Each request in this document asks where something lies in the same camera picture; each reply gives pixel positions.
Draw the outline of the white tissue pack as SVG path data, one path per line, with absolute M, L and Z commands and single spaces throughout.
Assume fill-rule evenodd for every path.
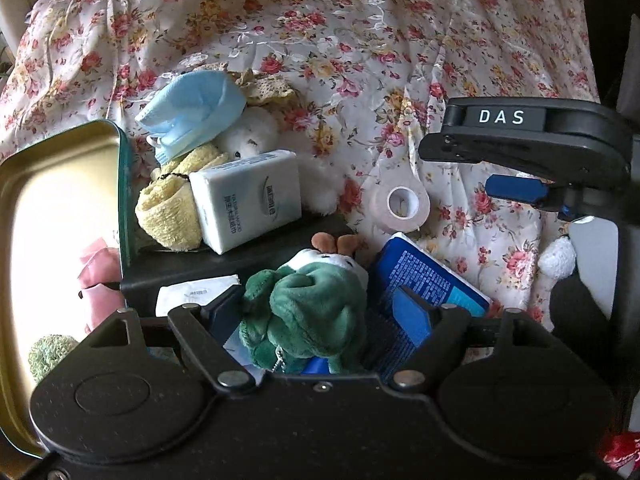
M 292 158 L 235 160 L 190 174 L 204 243 L 218 255 L 302 215 Z

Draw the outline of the beige tape roll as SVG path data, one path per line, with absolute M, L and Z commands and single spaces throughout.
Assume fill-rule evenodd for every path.
M 386 233 L 410 233 L 420 229 L 431 212 L 431 199 L 414 177 L 389 177 L 370 199 L 373 223 Z

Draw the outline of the green plush toy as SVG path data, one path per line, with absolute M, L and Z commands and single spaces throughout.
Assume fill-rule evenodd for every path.
M 299 374 L 322 358 L 331 374 L 359 373 L 366 307 L 367 281 L 349 266 L 280 266 L 247 280 L 239 335 L 250 362 L 263 370 Z

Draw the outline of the white teddy bear plush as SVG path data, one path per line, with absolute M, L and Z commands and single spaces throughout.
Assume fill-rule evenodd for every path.
M 345 176 L 318 156 L 295 151 L 281 139 L 277 119 L 265 107 L 248 106 L 229 128 L 215 136 L 214 144 L 231 160 L 285 156 L 297 165 L 302 206 L 313 214 L 337 212 L 345 189 Z

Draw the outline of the gold metal tin box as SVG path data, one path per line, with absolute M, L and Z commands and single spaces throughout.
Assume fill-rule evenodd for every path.
M 42 454 L 29 417 L 29 351 L 43 336 L 84 338 L 80 258 L 99 238 L 119 246 L 130 159 L 125 133 L 97 120 L 1 164 L 1 435 L 19 456 Z

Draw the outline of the yellow rolled towel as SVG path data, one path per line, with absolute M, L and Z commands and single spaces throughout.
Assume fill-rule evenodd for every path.
M 172 252 L 199 248 L 203 237 L 189 177 L 228 160 L 227 153 L 208 142 L 156 168 L 134 208 L 140 228 Z

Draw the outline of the black white penguin plush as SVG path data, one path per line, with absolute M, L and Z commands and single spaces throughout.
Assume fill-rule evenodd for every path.
M 570 222 L 552 242 L 538 268 L 553 281 L 549 314 L 552 335 L 582 361 L 597 362 L 614 348 L 614 307 L 620 231 L 595 216 Z

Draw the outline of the black box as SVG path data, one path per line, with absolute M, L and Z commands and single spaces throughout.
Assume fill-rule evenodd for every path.
M 128 307 L 141 316 L 155 314 L 163 286 L 236 274 L 241 281 L 262 269 L 275 269 L 296 252 L 311 246 L 311 237 L 327 232 L 335 237 L 352 232 L 337 214 L 303 217 L 235 247 L 223 255 L 204 245 L 194 252 L 143 248 L 124 267 L 120 291 Z

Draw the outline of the small white wipe packet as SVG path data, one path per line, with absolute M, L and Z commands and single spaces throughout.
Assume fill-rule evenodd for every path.
M 239 284 L 239 277 L 232 274 L 163 286 L 158 290 L 155 315 L 163 318 L 170 310 L 184 304 L 205 307 L 227 289 Z

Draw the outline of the floral pink bedspread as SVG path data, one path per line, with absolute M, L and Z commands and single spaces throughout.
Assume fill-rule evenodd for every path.
M 288 83 L 272 107 L 283 145 L 344 180 L 338 206 L 371 249 L 385 240 L 372 191 L 411 171 L 433 207 L 420 246 L 492 313 L 549 323 L 537 259 L 562 224 L 492 200 L 493 166 L 428 164 L 416 149 L 458 96 L 597 99 L 584 0 L 38 0 L 1 95 L 1 153 L 104 118 L 147 178 L 154 157 L 134 118 L 171 75 L 207 62 Z

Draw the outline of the beige crochet lace doily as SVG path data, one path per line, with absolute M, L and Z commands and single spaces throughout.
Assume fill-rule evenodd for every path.
M 242 90 L 249 106 L 282 104 L 297 98 L 295 89 L 278 74 L 256 73 L 251 68 L 235 72 L 227 63 L 207 63 L 198 70 L 213 70 L 228 75 Z

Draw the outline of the pink soft cloth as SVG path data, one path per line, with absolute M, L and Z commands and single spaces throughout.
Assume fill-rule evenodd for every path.
M 91 333 L 114 312 L 125 307 L 120 291 L 122 269 L 119 249 L 98 238 L 80 256 L 78 296 L 82 305 L 85 333 Z

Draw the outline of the green knitted ball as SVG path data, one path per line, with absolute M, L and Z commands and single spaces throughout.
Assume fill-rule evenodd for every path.
M 78 345 L 78 341 L 65 335 L 41 337 L 30 349 L 28 365 L 36 384 L 53 370 Z

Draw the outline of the blue tissue packet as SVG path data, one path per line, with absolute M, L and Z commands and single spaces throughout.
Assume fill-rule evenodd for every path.
M 476 318 L 484 316 L 490 307 L 490 299 L 464 278 L 405 234 L 394 234 L 369 268 L 367 339 L 359 353 L 362 366 L 378 374 L 382 382 L 389 382 L 416 348 L 393 315 L 393 293 L 401 286 L 407 286 L 434 307 L 454 304 Z

